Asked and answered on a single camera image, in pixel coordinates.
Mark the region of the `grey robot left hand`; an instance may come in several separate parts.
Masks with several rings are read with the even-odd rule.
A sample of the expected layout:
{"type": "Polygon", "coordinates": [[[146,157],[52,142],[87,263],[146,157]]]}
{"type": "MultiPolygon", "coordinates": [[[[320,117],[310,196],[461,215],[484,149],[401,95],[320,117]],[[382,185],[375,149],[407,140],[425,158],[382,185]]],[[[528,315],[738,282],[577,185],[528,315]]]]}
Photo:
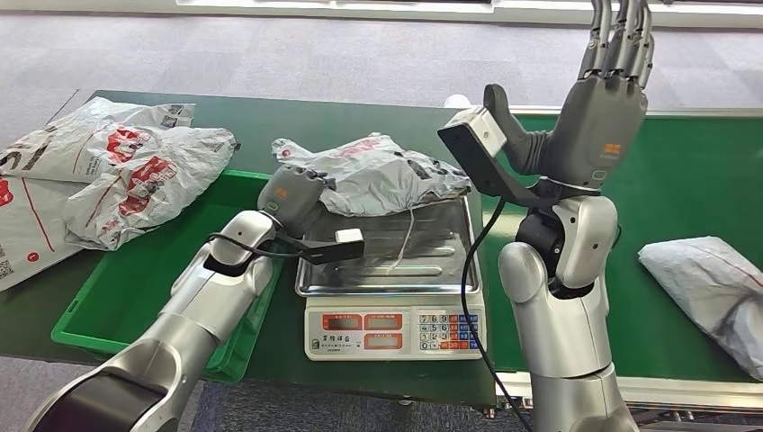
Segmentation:
{"type": "Polygon", "coordinates": [[[336,190],[327,173],[302,166],[282,165],[260,192],[256,208],[269,214],[293,238],[301,238],[323,212],[320,201],[326,191],[336,190]]]}

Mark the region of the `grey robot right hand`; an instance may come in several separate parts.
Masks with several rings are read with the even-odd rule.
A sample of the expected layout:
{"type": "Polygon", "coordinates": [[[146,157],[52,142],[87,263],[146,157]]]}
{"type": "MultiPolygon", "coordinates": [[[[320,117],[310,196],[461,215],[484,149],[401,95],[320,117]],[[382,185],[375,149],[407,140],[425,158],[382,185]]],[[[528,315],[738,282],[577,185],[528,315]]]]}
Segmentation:
{"type": "Polygon", "coordinates": [[[645,1],[595,1],[588,45],[577,79],[550,131],[525,130],[509,111],[507,93],[486,85],[483,104],[507,139],[503,151],[519,175],[599,189],[619,167],[642,126],[644,88],[654,37],[645,1]]]}

